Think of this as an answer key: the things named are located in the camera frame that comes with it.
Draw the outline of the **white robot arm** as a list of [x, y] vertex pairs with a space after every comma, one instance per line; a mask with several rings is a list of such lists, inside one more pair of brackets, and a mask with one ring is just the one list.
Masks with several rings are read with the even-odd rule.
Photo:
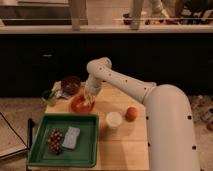
[[144, 82], [111, 69], [107, 57], [90, 61], [85, 91], [97, 96], [102, 82], [145, 106], [150, 171], [200, 171], [191, 106], [186, 94], [170, 84]]

